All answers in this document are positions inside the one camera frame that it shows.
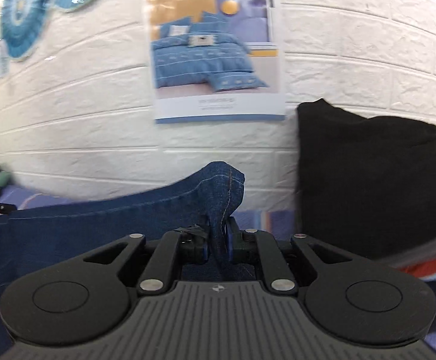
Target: orange circle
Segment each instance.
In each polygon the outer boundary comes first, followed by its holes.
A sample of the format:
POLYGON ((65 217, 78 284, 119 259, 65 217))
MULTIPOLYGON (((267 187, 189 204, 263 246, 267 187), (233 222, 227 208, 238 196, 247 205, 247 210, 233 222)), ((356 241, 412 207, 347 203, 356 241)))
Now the orange circle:
POLYGON ((239 11, 239 2, 234 0, 223 1, 221 11, 227 15, 234 15, 239 11))

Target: silver screw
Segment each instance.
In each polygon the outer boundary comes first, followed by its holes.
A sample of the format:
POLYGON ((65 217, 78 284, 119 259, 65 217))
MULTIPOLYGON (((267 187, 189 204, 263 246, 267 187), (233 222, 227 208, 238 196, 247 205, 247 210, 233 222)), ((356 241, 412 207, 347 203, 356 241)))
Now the silver screw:
POLYGON ((295 283, 288 279, 277 279, 271 283, 271 287, 276 291, 289 291, 295 287, 295 283))
POLYGON ((140 287, 145 291, 157 291, 163 288, 164 284, 158 279, 146 279, 140 283, 140 287))

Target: blue bedding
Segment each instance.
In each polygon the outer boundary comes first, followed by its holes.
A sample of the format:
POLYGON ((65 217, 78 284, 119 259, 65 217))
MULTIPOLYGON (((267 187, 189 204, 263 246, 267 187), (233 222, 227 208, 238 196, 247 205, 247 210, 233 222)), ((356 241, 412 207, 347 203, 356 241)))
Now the blue bedding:
MULTIPOLYGON (((220 73, 253 73, 250 51, 237 37, 218 31, 199 32, 199 35, 213 35, 214 45, 190 47, 188 37, 196 34, 167 36, 152 42, 157 88, 207 83, 210 77, 220 73)), ((246 88, 267 86, 259 79, 255 82, 246 88)))

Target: jeans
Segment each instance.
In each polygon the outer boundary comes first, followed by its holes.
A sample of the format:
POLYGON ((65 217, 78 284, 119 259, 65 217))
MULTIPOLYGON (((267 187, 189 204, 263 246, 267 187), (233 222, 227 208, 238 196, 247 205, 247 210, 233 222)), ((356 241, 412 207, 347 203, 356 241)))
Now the jeans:
MULTIPOLYGON (((200 215, 211 223, 211 257, 202 267, 189 266, 183 278, 224 281, 250 279, 246 266, 226 257, 223 223, 240 205, 244 175, 224 162, 213 162, 172 185, 135 195, 14 211, 0 216, 0 295, 30 272, 51 266, 130 233, 159 239, 200 215)), ((11 340, 0 321, 0 354, 11 340)))

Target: brick wall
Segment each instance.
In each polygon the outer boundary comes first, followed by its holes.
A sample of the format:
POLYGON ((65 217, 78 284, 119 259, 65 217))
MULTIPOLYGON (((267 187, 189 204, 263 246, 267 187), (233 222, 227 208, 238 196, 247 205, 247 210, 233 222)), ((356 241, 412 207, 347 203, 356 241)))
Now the brick wall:
POLYGON ((292 207, 299 102, 436 124, 436 0, 283 0, 289 118, 155 125, 142 0, 53 12, 0 80, 0 163, 25 186, 101 199, 214 160, 246 175, 242 208, 292 207))

